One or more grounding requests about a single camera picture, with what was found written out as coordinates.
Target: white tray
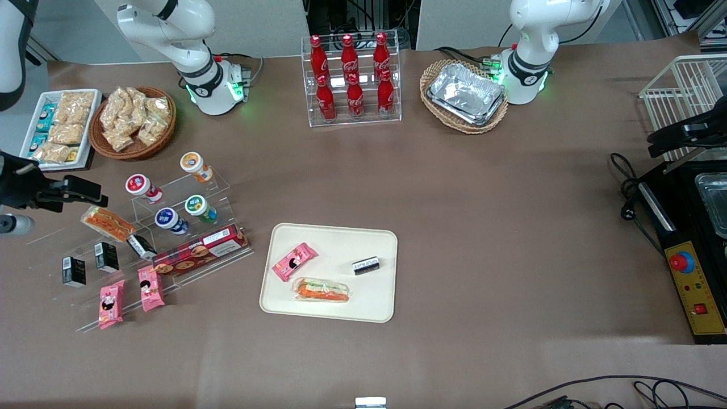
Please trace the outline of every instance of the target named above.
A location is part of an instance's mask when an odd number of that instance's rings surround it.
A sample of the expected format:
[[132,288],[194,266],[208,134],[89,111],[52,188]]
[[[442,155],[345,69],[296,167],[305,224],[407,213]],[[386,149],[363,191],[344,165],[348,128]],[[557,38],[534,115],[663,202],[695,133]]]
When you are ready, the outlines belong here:
[[[91,118],[93,117],[94,112],[98,109],[99,105],[101,105],[101,91],[99,90],[92,90],[92,89],[82,89],[82,90],[66,90],[71,92],[85,92],[90,91],[94,93],[93,96],[93,102],[91,102],[91,109],[89,110],[89,117],[86,120],[86,127],[84,128],[84,134],[81,139],[81,144],[79,145],[79,154],[76,156],[76,160],[73,162],[66,162],[63,164],[55,164],[55,163],[41,163],[38,167],[40,170],[72,170],[72,169],[79,169],[86,166],[86,162],[89,158],[89,152],[91,150],[91,143],[89,142],[89,126],[91,125]],[[21,158],[27,158],[28,157],[28,149],[31,147],[31,142],[33,141],[33,135],[36,133],[36,125],[38,124],[38,118],[41,116],[41,110],[43,109],[43,105],[47,103],[58,103],[60,101],[60,95],[63,94],[66,91],[48,91],[43,92],[38,98],[38,105],[36,105],[36,110],[33,112],[33,118],[31,118],[31,124],[28,126],[28,131],[25,134],[25,141],[23,142],[23,147],[20,149],[20,153],[18,154]]]
[[[313,248],[318,257],[303,264],[288,282],[283,282],[272,266],[303,242]],[[397,246],[396,235],[388,230],[278,224],[270,238],[260,308],[272,314],[387,322],[394,315]],[[354,275],[352,263],[374,256],[381,262],[380,269]],[[293,281],[300,277],[346,284],[351,298],[346,303],[296,301],[291,288]]]

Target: red glass bottle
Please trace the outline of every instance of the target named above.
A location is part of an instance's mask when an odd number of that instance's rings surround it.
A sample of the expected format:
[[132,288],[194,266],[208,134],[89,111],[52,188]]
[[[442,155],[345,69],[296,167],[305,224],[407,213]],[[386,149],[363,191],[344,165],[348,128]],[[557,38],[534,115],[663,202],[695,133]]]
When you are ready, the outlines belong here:
[[388,118],[394,110],[394,86],[391,84],[391,71],[381,71],[379,82],[379,116]]
[[316,97],[318,98],[318,107],[321,109],[323,121],[333,122],[336,120],[336,107],[333,103],[333,92],[331,92],[331,89],[328,88],[326,77],[319,76],[316,78],[316,81],[318,82]]
[[317,34],[310,36],[310,66],[313,68],[313,75],[316,77],[322,76],[328,82],[331,74],[328,72],[328,57],[326,52],[321,48],[321,37]]
[[358,55],[353,49],[353,37],[350,34],[343,35],[343,51],[341,52],[341,64],[343,65],[343,78],[346,84],[351,84],[349,79],[355,77],[358,83]]
[[364,91],[361,89],[361,85],[358,84],[358,73],[349,74],[346,79],[349,84],[348,90],[346,90],[348,113],[351,115],[352,120],[361,121],[364,117]]
[[386,33],[376,35],[374,51],[374,81],[380,81],[382,71],[389,69],[389,49],[386,47]]

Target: pink snack package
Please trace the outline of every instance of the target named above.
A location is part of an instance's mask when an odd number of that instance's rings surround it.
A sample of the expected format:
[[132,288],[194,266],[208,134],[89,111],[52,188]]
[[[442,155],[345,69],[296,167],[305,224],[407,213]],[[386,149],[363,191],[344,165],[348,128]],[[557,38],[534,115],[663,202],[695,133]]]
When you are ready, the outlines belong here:
[[124,308],[124,281],[115,282],[101,288],[101,302],[98,306],[98,326],[101,329],[124,321],[121,315]]
[[164,289],[159,275],[152,266],[139,269],[139,286],[141,287],[141,307],[144,312],[164,305]]
[[280,277],[281,280],[288,281],[293,272],[306,261],[313,257],[316,257],[318,253],[305,243],[300,243],[298,247],[294,248],[293,251],[288,253],[282,260],[280,260],[275,266],[273,271]]

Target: red cookie box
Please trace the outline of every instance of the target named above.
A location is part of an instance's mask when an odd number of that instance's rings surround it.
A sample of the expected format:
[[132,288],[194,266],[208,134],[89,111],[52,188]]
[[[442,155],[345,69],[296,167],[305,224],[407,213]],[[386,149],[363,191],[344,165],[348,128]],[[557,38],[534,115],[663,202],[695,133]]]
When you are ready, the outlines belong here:
[[177,276],[247,246],[247,237],[237,226],[230,224],[159,254],[152,262],[157,273]]

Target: yogurt cup lid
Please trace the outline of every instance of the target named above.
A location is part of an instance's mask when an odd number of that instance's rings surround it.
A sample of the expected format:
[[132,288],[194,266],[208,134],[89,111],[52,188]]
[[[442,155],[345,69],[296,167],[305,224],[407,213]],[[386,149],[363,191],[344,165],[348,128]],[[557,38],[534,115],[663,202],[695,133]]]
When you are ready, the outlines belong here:
[[202,168],[203,164],[202,156],[197,152],[187,152],[180,159],[180,166],[186,172],[196,172]]
[[174,211],[174,209],[170,207],[165,207],[164,209],[160,209],[156,213],[156,217],[154,218],[156,225],[167,229],[169,227],[172,227],[173,225],[177,224],[180,217],[177,214],[177,212]]
[[141,196],[145,194],[150,187],[151,182],[149,181],[149,178],[142,175],[141,173],[131,175],[126,180],[126,191],[135,196]]
[[185,208],[192,216],[199,216],[207,211],[207,201],[202,196],[195,194],[190,196],[185,203]]

